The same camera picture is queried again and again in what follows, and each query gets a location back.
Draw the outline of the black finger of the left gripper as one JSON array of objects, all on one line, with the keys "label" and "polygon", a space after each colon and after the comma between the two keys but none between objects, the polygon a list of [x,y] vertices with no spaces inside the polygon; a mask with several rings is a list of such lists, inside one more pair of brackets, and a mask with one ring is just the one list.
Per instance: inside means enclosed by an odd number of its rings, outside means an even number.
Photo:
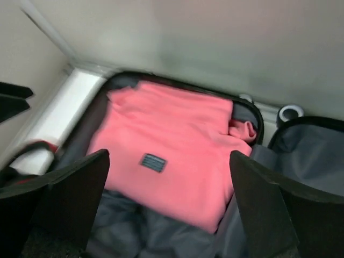
[{"label": "black finger of the left gripper", "polygon": [[25,86],[0,82],[0,93],[12,97],[27,99],[34,95],[34,92]]},{"label": "black finger of the left gripper", "polygon": [[25,99],[4,94],[1,94],[0,106],[1,123],[30,108]]}]

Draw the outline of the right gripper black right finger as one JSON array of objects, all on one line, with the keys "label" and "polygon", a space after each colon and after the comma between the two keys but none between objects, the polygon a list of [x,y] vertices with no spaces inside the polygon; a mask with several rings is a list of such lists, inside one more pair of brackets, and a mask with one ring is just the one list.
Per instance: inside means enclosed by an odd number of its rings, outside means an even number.
[{"label": "right gripper black right finger", "polygon": [[343,197],[233,151],[230,170],[251,257],[343,257]]}]

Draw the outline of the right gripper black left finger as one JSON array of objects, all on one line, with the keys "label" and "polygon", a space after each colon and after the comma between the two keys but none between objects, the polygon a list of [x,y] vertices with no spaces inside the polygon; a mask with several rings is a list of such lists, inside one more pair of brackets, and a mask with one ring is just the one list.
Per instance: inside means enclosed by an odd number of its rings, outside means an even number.
[{"label": "right gripper black left finger", "polygon": [[1,257],[81,257],[110,166],[101,149],[1,188]]}]

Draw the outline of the red black headphones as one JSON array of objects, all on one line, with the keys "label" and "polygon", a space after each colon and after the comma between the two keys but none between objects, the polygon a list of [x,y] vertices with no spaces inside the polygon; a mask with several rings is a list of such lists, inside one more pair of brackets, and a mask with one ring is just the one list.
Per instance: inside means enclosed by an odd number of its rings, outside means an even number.
[{"label": "red black headphones", "polygon": [[18,149],[1,168],[1,188],[24,183],[37,177],[34,173],[29,172],[24,161],[25,157],[38,151],[50,153],[53,161],[57,159],[58,146],[45,140],[30,142]]}]

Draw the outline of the pink sweatshirt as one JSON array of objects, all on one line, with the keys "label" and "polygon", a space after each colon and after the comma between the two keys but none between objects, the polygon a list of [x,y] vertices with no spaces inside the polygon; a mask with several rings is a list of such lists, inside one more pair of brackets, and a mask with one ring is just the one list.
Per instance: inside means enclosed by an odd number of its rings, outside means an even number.
[{"label": "pink sweatshirt", "polygon": [[141,81],[107,94],[89,152],[107,149],[106,190],[214,233],[233,195],[230,153],[250,155],[256,131],[233,102]]}]

